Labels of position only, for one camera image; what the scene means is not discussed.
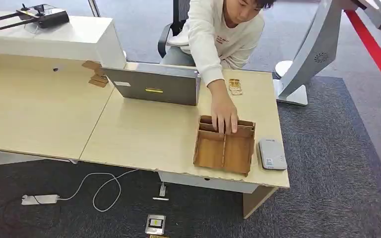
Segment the white power bank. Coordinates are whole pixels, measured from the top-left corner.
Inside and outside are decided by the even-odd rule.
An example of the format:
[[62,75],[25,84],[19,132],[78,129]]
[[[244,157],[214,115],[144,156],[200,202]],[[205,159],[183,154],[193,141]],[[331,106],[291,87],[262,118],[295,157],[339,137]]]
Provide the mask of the white power bank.
[[279,141],[274,139],[261,139],[258,144],[258,163],[267,170],[286,170],[284,148]]

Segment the red floor line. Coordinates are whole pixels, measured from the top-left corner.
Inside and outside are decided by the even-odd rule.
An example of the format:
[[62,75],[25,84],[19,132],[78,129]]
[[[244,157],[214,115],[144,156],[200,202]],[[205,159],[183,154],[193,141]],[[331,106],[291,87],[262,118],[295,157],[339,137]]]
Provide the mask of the red floor line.
[[367,27],[364,25],[364,23],[361,21],[360,17],[357,15],[357,13],[353,10],[345,10],[345,13],[348,16],[348,19],[350,19],[351,24],[353,24],[354,29],[356,30],[357,34],[359,35],[360,39],[362,40],[364,46],[366,47],[367,51],[369,52],[370,56],[375,61],[376,65],[381,71],[381,48],[376,42],[376,40],[373,38],[373,36],[368,31]]

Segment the desk leg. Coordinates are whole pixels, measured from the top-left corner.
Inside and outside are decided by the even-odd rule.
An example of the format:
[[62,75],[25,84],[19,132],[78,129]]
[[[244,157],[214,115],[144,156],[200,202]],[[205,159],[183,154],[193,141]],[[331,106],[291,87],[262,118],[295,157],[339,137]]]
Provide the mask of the desk leg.
[[54,158],[45,158],[40,156],[0,152],[0,165],[14,164],[14,163],[21,163],[21,162],[28,162],[28,161],[37,161],[37,160],[58,160],[63,162],[71,162],[73,164],[78,163],[78,161],[76,160],[54,159]]
[[278,188],[259,185],[253,193],[243,193],[243,218],[247,219]]

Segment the white cable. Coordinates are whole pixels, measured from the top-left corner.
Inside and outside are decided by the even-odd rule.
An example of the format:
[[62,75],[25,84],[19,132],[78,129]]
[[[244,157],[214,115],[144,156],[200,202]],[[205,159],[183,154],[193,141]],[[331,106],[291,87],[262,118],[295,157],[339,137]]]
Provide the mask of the white cable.
[[[82,179],[82,182],[81,182],[81,184],[79,185],[78,189],[76,190],[76,192],[75,192],[71,197],[69,197],[69,198],[58,198],[58,200],[68,201],[68,200],[72,199],[73,197],[75,197],[75,195],[76,195],[76,194],[79,192],[79,190],[81,189],[81,186],[82,186],[82,184],[84,183],[85,179],[86,179],[88,176],[90,176],[90,175],[110,175],[110,176],[112,176],[113,178],[107,180],[103,185],[101,185],[101,187],[99,187],[99,189],[97,190],[96,194],[95,194],[94,197],[93,197],[93,206],[94,206],[94,208],[95,208],[97,211],[99,211],[99,212],[106,212],[106,211],[108,211],[110,208],[112,208],[112,207],[114,206],[114,204],[118,201],[119,197],[121,196],[122,187],[121,187],[121,184],[119,183],[118,178],[120,178],[120,177],[122,177],[122,176],[124,176],[124,175],[127,175],[127,174],[129,174],[129,173],[135,172],[135,171],[137,171],[137,170],[138,170],[138,169],[136,169],[136,170],[131,170],[131,171],[128,171],[128,172],[125,172],[125,173],[123,173],[123,174],[121,174],[121,175],[119,175],[119,176],[117,176],[117,177],[115,177],[115,176],[114,176],[113,174],[111,174],[111,173],[89,173],[89,174],[87,174],[87,175]],[[116,180],[116,182],[117,182],[118,185],[119,185],[119,194],[118,194],[117,198],[115,199],[115,201],[114,201],[108,208],[106,208],[106,209],[104,209],[104,210],[100,210],[100,209],[98,209],[98,208],[96,207],[96,204],[95,204],[96,196],[97,196],[97,194],[100,192],[100,190],[101,190],[106,184],[110,183],[110,182],[113,181],[113,180]]]

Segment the white label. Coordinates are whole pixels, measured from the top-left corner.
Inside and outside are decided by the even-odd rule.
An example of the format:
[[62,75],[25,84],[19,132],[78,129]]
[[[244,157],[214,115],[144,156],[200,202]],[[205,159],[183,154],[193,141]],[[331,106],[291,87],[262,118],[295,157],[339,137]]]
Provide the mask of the white label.
[[161,220],[158,220],[158,219],[150,219],[150,226],[161,227],[161,223],[162,223]]
[[115,82],[116,85],[118,86],[127,86],[130,87],[130,84],[128,82]]

